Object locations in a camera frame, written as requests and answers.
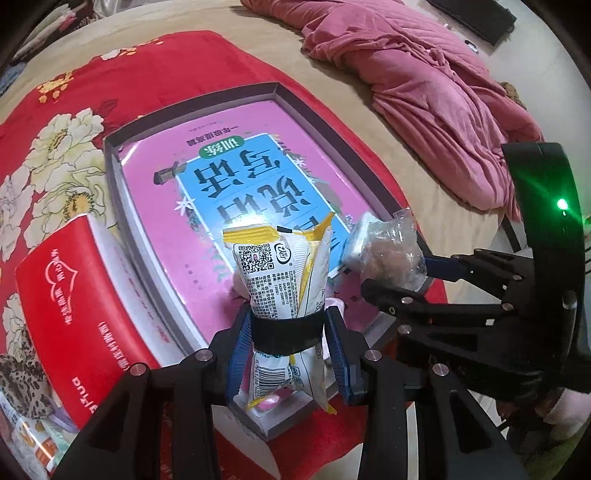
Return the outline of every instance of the red floral bedspread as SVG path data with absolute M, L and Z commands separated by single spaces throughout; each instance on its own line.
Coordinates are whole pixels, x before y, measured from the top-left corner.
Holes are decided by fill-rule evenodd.
M 14 269 L 30 249 L 78 213 L 90 212 L 116 228 L 101 151 L 105 135 L 187 98 L 273 81 L 306 101 L 370 165 L 399 204 L 407 205 L 380 159 L 330 110 L 285 74 L 220 35 L 183 32 L 114 50 L 39 85 L 0 126 L 0 304 L 6 331 L 0 352 L 21 356 L 25 319 Z M 446 301 L 442 283 L 428 295 Z M 365 411 L 338 400 L 334 404 L 336 417 L 317 411 L 270 443 L 284 479 L 306 479 L 362 441 Z M 294 445 L 302 461 L 294 459 Z M 266 478 L 227 440 L 220 438 L 218 447 L 224 479 Z

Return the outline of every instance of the black strap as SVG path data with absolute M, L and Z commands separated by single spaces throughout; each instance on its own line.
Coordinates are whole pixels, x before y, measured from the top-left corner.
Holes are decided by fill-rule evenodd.
M 322 341 L 324 308 L 306 317 L 271 320 L 252 317 L 252 343 L 259 352 L 287 356 Z

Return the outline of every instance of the white flower pattern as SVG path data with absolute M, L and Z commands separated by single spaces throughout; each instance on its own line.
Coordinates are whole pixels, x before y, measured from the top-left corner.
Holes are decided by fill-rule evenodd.
M 100 115 L 87 108 L 74 118 L 70 113 L 56 115 L 41 129 L 24 163 L 31 169 L 35 192 L 47 191 L 47 181 L 55 168 L 64 163 L 74 165 L 84 152 L 95 150 L 92 139 L 104 130 L 102 122 Z
M 14 252 L 21 234 L 20 224 L 31 206 L 33 187 L 27 186 L 29 169 L 21 166 L 11 176 L 6 176 L 0 186 L 0 249 L 6 262 Z
M 47 193 L 33 206 L 33 219 L 24 233 L 27 247 L 35 248 L 81 213 L 94 215 L 106 227 L 115 224 L 104 168 L 103 152 L 94 149 L 80 155 L 74 165 L 64 163 L 51 172 Z
M 13 293 L 6 301 L 2 312 L 2 326 L 6 330 L 7 353 L 19 362 L 24 362 L 26 359 L 22 354 L 21 342 L 25 329 L 25 314 L 18 293 Z

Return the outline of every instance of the barcode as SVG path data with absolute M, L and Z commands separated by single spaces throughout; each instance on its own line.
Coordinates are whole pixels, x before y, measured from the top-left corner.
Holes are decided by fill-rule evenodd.
M 238 255 L 245 274 L 273 270 L 273 257 L 270 244 L 238 245 Z
M 258 384 L 255 383 L 255 389 L 258 388 L 258 391 L 255 392 L 255 395 L 259 398 L 273 393 L 289 379 L 285 368 L 258 367 L 256 373 Z

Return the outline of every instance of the beige bed sheet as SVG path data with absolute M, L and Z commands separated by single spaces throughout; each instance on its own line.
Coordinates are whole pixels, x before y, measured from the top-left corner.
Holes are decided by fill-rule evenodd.
M 487 248 L 502 218 L 460 204 L 425 170 L 400 138 L 371 108 L 371 89 L 355 76 L 300 52 L 301 35 L 261 18 L 238 0 L 168 0 L 107 17 L 64 37 L 34 57 L 0 98 L 0 122 L 37 85 L 115 48 L 187 30 L 213 30 L 239 48 L 301 83 L 382 159 L 408 199 L 436 255 Z M 458 284 L 448 284 L 453 300 Z

